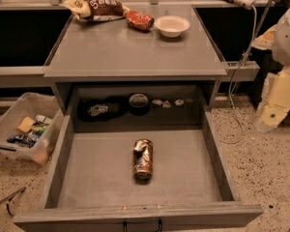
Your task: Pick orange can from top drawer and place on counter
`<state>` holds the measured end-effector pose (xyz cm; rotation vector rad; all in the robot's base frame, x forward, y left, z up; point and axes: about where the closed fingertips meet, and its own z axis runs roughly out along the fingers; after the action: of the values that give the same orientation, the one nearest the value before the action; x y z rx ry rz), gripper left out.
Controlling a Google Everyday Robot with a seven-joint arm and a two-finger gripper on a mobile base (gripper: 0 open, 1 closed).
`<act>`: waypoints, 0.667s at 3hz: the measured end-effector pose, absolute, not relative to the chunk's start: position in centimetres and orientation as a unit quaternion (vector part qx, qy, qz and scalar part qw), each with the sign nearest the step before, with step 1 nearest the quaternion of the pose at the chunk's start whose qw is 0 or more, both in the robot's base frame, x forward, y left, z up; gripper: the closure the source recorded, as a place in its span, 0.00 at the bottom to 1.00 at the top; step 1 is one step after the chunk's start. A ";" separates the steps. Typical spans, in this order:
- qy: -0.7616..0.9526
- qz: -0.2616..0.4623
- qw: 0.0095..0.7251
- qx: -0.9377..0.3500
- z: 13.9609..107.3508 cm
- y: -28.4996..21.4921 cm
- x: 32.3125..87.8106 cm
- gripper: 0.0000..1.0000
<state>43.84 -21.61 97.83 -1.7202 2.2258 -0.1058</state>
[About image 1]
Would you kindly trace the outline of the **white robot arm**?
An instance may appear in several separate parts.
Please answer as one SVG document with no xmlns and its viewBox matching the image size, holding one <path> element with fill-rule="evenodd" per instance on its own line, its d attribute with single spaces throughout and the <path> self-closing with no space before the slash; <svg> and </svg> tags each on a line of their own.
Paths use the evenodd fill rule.
<svg viewBox="0 0 290 232">
<path fill-rule="evenodd" d="M 264 83 L 255 127 L 258 131 L 274 130 L 290 112 L 290 8 L 278 23 L 257 37 L 252 46 L 270 50 L 273 59 L 283 68 L 269 74 Z"/>
</svg>

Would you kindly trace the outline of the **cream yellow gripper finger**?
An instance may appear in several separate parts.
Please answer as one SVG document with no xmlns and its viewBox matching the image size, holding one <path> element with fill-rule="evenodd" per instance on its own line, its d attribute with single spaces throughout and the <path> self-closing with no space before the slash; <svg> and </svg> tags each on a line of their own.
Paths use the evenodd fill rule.
<svg viewBox="0 0 290 232">
<path fill-rule="evenodd" d="M 255 127 L 261 132 L 272 131 L 290 112 L 290 67 L 284 67 L 278 74 L 267 75 L 261 98 Z"/>
</svg>

